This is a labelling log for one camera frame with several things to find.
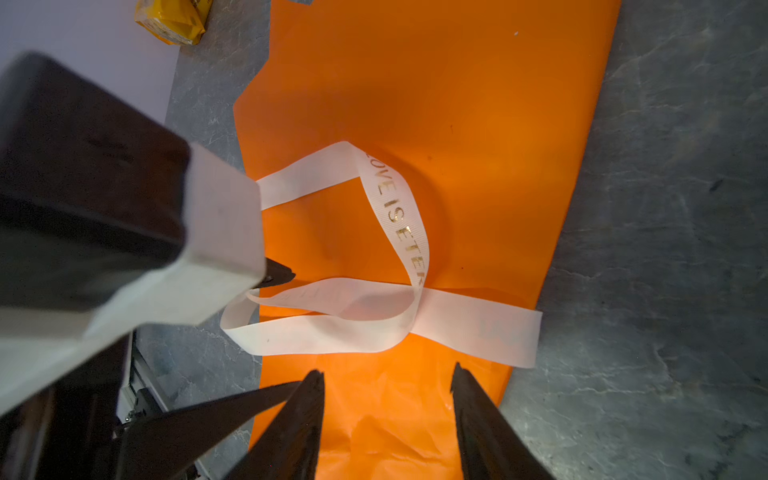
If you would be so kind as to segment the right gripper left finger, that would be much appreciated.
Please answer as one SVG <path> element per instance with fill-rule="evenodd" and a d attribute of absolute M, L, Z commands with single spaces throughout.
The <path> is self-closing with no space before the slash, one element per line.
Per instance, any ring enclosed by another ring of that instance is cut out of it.
<path fill-rule="evenodd" d="M 313 480 L 324 417 L 324 374 L 310 371 L 229 479 Z"/>

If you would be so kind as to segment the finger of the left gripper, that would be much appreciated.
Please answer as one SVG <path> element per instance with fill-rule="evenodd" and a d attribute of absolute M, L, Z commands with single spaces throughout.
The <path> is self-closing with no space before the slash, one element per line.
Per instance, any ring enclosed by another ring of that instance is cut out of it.
<path fill-rule="evenodd" d="M 117 479 L 176 479 L 246 421 L 286 401 L 289 382 L 144 417 L 121 437 Z"/>
<path fill-rule="evenodd" d="M 284 285 L 291 282 L 295 277 L 296 274 L 291 268 L 267 258 L 264 278 L 254 288 L 263 289 Z"/>

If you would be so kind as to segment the cream printed ribbon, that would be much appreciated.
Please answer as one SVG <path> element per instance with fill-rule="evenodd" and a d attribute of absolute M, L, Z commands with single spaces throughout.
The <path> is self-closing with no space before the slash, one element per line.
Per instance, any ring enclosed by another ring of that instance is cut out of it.
<path fill-rule="evenodd" d="M 349 142 L 338 142 L 258 180 L 270 209 L 359 179 L 408 281 L 330 278 L 228 304 L 220 326 L 256 356 L 378 353 L 414 333 L 458 352 L 513 367 L 535 364 L 541 313 L 426 287 L 430 247 L 403 176 Z"/>

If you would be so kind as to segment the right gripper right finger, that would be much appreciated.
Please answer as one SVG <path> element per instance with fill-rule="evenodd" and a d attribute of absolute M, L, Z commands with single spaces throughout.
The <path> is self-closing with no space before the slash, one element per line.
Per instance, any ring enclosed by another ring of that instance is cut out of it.
<path fill-rule="evenodd" d="M 450 391 L 464 478 L 553 479 L 460 364 L 455 365 Z"/>

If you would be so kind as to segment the orange wrapping paper sheet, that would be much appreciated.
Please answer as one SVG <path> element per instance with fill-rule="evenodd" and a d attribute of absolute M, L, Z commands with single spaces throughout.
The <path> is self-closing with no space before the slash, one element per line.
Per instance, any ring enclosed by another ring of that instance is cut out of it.
<path fill-rule="evenodd" d="M 271 5 L 269 57 L 236 101 L 259 179 L 347 141 L 395 168 L 424 220 L 428 288 L 538 300 L 599 96 L 616 1 Z M 494 402 L 511 368 L 417 335 L 376 354 L 270 356 L 261 382 L 325 375 L 321 479 L 458 479 L 451 379 Z"/>

